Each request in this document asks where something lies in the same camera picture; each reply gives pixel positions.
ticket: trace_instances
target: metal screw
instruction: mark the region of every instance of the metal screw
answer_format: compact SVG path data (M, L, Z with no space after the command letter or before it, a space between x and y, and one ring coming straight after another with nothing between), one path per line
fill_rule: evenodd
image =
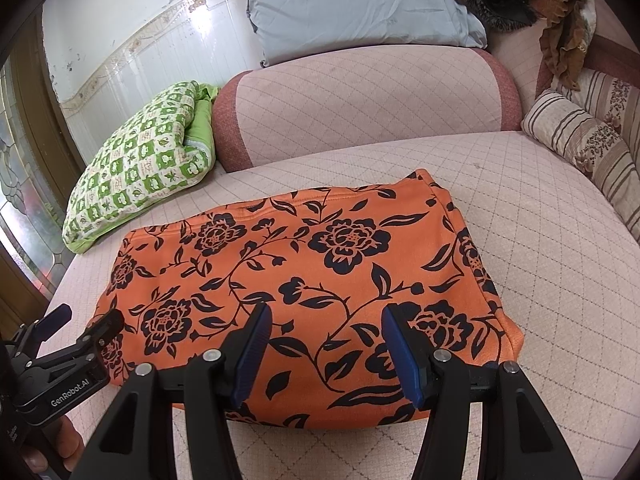
M136 366L136 375L145 376L151 373L154 368L149 363L142 363Z
M435 357L436 361L446 363L451 359L451 352L449 352L449 350L440 348L433 353L433 357Z
M221 357L222 357L222 352L217 348L212 348L211 350L207 350L206 352L204 352L204 354L202 354L202 358L209 363L213 361L217 361Z
M504 366L504 371L508 374L517 374L520 371L516 361L505 361L502 366Z

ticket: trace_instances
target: blue gripper pad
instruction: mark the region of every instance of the blue gripper pad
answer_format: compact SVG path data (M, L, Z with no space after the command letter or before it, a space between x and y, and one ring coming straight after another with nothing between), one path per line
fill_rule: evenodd
M396 368L404 396L420 409L425 402L420 385L420 368L389 306L382 311L382 337Z
M247 324L242 329L247 331L248 334L245 335L244 348L242 348L241 355L235 366L235 382L229 396L231 406L234 409L239 408L251 394L264 351L271 337L273 317L270 307L262 303L256 305L255 310L258 310L258 312L252 312Z
M71 307L66 303L60 304L59 307L36 324L33 334L34 339L38 342L47 341L58 330L71 321L71 316Z

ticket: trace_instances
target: wall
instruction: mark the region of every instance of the wall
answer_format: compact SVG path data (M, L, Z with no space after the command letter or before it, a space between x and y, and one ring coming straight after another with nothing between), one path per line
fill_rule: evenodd
M223 85L258 68L246 0L47 0L44 46L82 158L180 80Z
M137 30L181 0L47 0L44 41L62 102Z

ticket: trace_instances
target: gray pillow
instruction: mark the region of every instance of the gray pillow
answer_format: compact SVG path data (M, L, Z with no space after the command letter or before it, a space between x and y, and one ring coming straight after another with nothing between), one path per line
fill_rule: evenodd
M374 44L486 47L480 21L455 0L248 0L264 65Z

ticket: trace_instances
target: folded green quilt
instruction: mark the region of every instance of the folded green quilt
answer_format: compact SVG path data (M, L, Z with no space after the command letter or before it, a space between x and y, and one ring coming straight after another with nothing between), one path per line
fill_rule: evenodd
M62 229L69 250L84 253L103 234L207 174L215 162L211 103L217 94L211 85L176 83L107 139L71 192Z

